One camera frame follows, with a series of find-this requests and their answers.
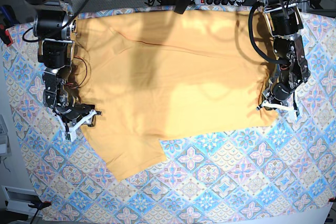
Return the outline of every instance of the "patterned tablecloth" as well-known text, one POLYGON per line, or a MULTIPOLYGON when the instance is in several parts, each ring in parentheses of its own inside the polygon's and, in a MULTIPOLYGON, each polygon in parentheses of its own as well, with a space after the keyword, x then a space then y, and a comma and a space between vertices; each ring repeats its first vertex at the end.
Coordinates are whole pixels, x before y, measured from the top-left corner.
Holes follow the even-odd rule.
MULTIPOLYGON (((170 7, 109 10, 81 18, 158 9, 170 7)), ((298 120, 280 113, 270 127, 164 141, 168 161, 120 183, 80 132, 74 143, 62 140, 59 123, 42 105, 44 66, 37 62, 37 44, 21 38, 31 25, 11 28, 14 44, 1 44, 8 98, 31 183, 41 200, 52 202, 44 219, 212 223, 326 206, 336 194, 336 22, 311 14, 302 18, 312 75, 297 91, 298 120)))

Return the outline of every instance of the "orange cloth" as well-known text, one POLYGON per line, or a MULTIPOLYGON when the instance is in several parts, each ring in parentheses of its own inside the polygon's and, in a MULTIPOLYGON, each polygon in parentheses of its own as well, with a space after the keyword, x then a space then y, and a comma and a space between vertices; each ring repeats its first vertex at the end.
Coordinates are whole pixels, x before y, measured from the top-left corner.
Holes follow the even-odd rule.
MULTIPOLYGON (((256 111, 269 66, 252 48, 247 15, 193 10, 78 21, 77 55, 89 65, 80 96, 102 111, 82 130, 118 180, 166 160, 159 140, 276 119, 275 111, 256 111)), ((256 15, 254 25, 257 44, 273 55, 264 18, 256 15)))

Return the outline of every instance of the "red clamp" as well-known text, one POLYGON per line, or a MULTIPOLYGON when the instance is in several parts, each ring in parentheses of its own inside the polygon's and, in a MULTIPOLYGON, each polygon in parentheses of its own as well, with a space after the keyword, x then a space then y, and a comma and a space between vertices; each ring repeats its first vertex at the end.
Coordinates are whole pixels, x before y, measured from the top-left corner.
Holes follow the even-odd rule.
POLYGON ((13 39, 8 30, 5 29, 3 24, 0 24, 0 38, 9 47, 13 44, 13 39))

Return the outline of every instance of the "fabric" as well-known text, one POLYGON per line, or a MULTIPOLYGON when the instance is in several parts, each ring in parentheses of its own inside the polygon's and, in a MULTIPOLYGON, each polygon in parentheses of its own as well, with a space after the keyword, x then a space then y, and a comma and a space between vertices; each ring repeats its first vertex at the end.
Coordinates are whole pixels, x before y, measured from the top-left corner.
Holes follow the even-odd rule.
MULTIPOLYGON (((80 17, 169 9, 173 7, 125 8, 80 17)), ((231 6, 189 9, 248 11, 231 6)), ((62 140, 58 121, 43 106, 45 67, 37 62, 37 44, 21 39, 31 24, 12 27, 13 45, 0 42, 0 67, 31 184, 41 200, 52 202, 42 211, 43 219, 218 223, 327 206, 328 198, 336 195, 336 21, 312 14, 301 17, 311 76, 297 90, 297 120, 279 113, 267 127, 161 141, 167 161, 121 182, 80 131, 75 142, 62 140), (230 165, 225 166, 224 159, 230 165)))
MULTIPOLYGON (((269 70, 247 19, 194 10, 78 22, 77 55, 90 65, 80 96, 103 114, 82 131, 118 180, 165 161, 159 139, 272 124, 276 111, 256 110, 269 70)), ((256 31, 270 41, 265 22, 256 31)))

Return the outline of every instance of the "tiled pattern fabric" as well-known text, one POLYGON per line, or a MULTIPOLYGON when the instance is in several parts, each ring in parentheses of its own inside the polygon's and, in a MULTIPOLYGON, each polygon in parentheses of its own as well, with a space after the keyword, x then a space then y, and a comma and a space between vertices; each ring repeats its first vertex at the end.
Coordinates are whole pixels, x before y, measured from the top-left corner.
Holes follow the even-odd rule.
MULTIPOLYGON (((81 18, 171 7, 118 9, 81 18)), ((193 6, 189 9, 233 10, 193 6)), ((212 223, 321 208, 336 194, 336 22, 302 14, 311 77, 297 90, 300 116, 280 113, 270 127, 164 141, 168 160, 120 183, 81 132, 74 143, 43 107, 37 44, 1 44, 17 139, 31 183, 52 202, 45 220, 99 223, 212 223)))

